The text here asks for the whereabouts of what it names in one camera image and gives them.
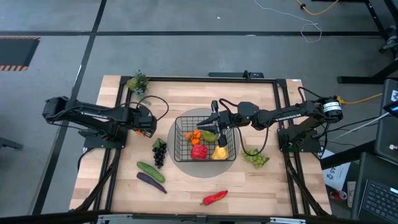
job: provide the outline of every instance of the keyboard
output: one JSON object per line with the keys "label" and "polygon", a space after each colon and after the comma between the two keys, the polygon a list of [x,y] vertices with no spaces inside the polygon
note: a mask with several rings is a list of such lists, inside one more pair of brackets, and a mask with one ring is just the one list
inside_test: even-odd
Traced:
{"label": "keyboard", "polygon": [[359,217],[366,210],[389,223],[398,224],[398,190],[373,180],[367,180]]}

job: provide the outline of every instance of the red chili pepper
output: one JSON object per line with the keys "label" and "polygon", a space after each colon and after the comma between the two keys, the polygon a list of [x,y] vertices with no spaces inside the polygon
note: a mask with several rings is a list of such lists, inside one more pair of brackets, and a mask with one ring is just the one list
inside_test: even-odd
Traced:
{"label": "red chili pepper", "polygon": [[204,205],[209,205],[209,204],[211,204],[213,202],[221,200],[222,198],[225,197],[226,194],[228,194],[228,191],[227,190],[223,190],[223,191],[218,192],[217,194],[213,194],[213,195],[207,196],[207,197],[205,197],[203,199],[201,205],[203,205],[203,204]]}
{"label": "red chili pepper", "polygon": [[206,159],[207,147],[202,145],[194,145],[191,151],[192,159]]}

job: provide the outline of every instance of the yellow cable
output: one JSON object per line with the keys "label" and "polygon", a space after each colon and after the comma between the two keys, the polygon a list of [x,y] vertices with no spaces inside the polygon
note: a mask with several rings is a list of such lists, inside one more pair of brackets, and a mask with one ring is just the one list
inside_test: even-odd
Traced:
{"label": "yellow cable", "polygon": [[356,104],[356,103],[362,103],[362,102],[371,100],[371,99],[376,98],[376,97],[381,96],[381,95],[383,95],[383,94],[382,94],[382,93],[379,93],[379,94],[377,94],[377,95],[374,95],[374,96],[371,96],[371,97],[368,97],[368,98],[365,98],[365,99],[362,99],[362,100],[358,100],[358,101],[355,101],[355,102],[345,102],[345,101],[341,98],[341,96],[337,96],[337,100],[339,101],[340,105],[344,105],[344,104],[353,105],[353,104]]}
{"label": "yellow cable", "polygon": [[333,4],[331,4],[331,5],[330,5],[329,7],[327,7],[325,10],[322,10],[322,11],[317,12],[317,13],[313,13],[313,12],[308,11],[308,9],[307,9],[305,6],[303,6],[303,9],[304,9],[307,13],[309,13],[309,14],[311,14],[311,15],[313,15],[313,16],[316,16],[316,15],[320,15],[320,14],[326,12],[327,10],[329,10],[329,9],[330,9],[332,6],[334,6],[338,1],[339,1],[339,0],[336,0]]}

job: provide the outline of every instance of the small potted plant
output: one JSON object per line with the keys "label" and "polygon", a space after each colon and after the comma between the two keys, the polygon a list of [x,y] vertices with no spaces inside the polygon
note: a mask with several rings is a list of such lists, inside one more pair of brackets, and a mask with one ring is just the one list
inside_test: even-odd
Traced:
{"label": "small potted plant", "polygon": [[[138,100],[142,100],[143,97],[145,97],[145,91],[147,90],[148,83],[148,77],[138,70],[136,75],[127,81],[126,85],[132,91],[133,96],[136,96]],[[150,102],[147,100],[143,100],[142,102],[150,105]]]}

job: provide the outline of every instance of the yellow bell pepper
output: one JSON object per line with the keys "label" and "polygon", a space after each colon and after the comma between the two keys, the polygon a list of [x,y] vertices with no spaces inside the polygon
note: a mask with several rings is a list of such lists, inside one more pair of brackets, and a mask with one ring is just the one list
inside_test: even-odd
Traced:
{"label": "yellow bell pepper", "polygon": [[216,146],[211,159],[226,159],[228,157],[228,150],[226,147]]}

